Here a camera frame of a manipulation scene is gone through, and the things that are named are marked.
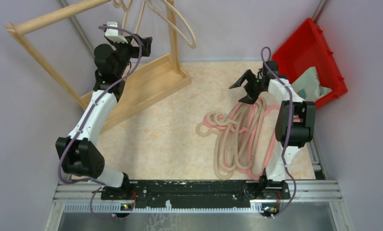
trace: red plastic bin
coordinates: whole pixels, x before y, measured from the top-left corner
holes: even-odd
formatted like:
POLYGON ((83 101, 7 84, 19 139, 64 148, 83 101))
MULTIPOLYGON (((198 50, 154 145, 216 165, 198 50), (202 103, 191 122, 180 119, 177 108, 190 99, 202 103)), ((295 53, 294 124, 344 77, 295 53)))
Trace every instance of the red plastic bin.
POLYGON ((337 68, 323 36, 323 31, 312 19, 306 19, 272 56, 278 62, 279 72, 293 83, 308 68, 315 66, 321 86, 332 91, 318 99, 319 109, 347 92, 343 77, 337 68))

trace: light blue cloth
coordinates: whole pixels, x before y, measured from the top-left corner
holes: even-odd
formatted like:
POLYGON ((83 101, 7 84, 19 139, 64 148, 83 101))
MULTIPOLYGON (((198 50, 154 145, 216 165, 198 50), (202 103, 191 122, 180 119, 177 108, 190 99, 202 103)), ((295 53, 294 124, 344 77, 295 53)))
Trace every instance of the light blue cloth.
POLYGON ((307 69, 294 83, 292 88, 306 101, 313 101, 322 98, 332 90, 322 87, 319 82, 316 68, 314 66, 307 69))

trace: gray wall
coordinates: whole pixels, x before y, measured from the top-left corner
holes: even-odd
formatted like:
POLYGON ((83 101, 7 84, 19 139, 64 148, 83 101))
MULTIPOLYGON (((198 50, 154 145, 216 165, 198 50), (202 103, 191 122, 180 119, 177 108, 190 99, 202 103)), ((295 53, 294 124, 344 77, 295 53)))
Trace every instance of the gray wall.
POLYGON ((383 0, 333 0, 319 24, 349 92, 317 112, 355 230, 383 230, 383 0))
MULTIPOLYGON (((55 141, 82 113, 4 28, 58 8, 0 1, 0 230, 42 230, 57 184, 55 141)), ((68 21, 27 37, 80 94, 89 91, 94 66, 68 21)))
MULTIPOLYGON (((165 14, 159 0, 151 1, 165 14)), ((186 18, 197 37, 192 50, 179 39, 183 61, 259 60, 262 46, 276 49, 302 23, 312 17, 319 0, 175 0, 178 11, 186 18)), ((141 1, 133 1, 126 28, 135 29, 141 1)), ((121 22, 123 10, 104 4, 77 15, 92 44, 105 43, 94 26, 107 21, 121 22)), ((188 36, 181 23, 179 28, 188 36)), ((170 51, 168 26, 147 6, 139 35, 152 36, 152 57, 170 51)))

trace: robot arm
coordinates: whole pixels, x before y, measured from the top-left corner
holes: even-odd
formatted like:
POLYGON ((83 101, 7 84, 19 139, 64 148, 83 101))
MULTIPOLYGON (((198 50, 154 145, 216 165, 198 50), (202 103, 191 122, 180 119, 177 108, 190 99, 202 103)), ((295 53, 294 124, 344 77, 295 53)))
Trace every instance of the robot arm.
MULTIPOLYGON (((108 22, 107 26, 117 27, 117 23, 108 22)), ((96 148, 96 143, 103 124, 122 96, 125 81, 121 81, 109 90, 108 88, 122 78, 130 59, 138 58, 139 47, 130 44, 132 36, 124 37, 114 29, 107 29, 105 38, 110 45, 101 44, 94 51, 97 70, 91 102, 75 128, 67 137, 58 138, 55 146, 61 158, 71 142, 71 137, 79 133, 66 153, 62 163, 63 171, 76 176, 91 177, 106 186, 126 191, 129 189, 129 177, 105 164, 105 159, 96 148)), ((142 56, 149 56, 152 38, 139 37, 139 39, 142 42, 142 56)))
POLYGON ((304 101, 303 98, 293 90, 286 77, 278 72, 276 61, 267 61, 266 63, 282 80, 284 85, 277 81, 265 66, 263 66, 262 69, 259 70, 258 75, 255 75, 251 70, 247 70, 242 77, 230 87, 230 89, 240 87, 242 83, 247 80, 247 84, 244 86, 247 96, 240 99, 239 102, 253 104, 256 102, 261 92, 268 91, 275 96, 277 102, 281 105, 275 127, 275 135, 278 143, 276 144, 273 152, 274 154, 271 156, 268 166, 265 169, 266 175, 264 178, 266 182, 269 182, 270 180, 283 182, 286 179, 286 172, 281 154, 287 135, 290 99, 285 86, 288 86, 292 92, 293 115, 299 117, 301 120, 300 122, 293 122, 291 126, 289 143, 285 151, 285 160, 288 166, 300 148, 313 138, 316 105, 314 102, 304 101))

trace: wooden frame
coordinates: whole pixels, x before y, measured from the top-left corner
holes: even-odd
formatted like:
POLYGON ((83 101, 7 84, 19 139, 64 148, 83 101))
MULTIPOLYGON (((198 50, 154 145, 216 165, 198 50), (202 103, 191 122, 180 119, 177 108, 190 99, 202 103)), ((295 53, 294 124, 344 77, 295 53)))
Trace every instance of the wooden frame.
MULTIPOLYGON (((20 43, 21 46, 54 78, 58 84, 68 92, 69 95, 82 107, 86 109, 91 99, 91 92, 79 96, 72 87, 62 78, 55 68, 45 59, 37 48, 24 36, 25 34, 39 30, 53 23, 59 22, 83 11, 92 9, 111 0, 83 0, 79 3, 64 7, 55 12, 32 19, 25 23, 15 26, 12 23, 5 24, 7 31, 20 43)), ((145 65, 139 67, 126 81, 125 91, 122 100, 112 110, 102 131, 105 131, 134 114, 157 103, 172 93, 180 90, 191 83, 190 76, 181 68, 178 57, 177 33, 175 26, 175 13, 173 0, 163 0, 167 8, 167 19, 169 24, 169 38, 171 44, 171 53, 165 54, 145 65)), ((191 29, 188 30, 192 35, 193 45, 195 47, 195 37, 191 29)))

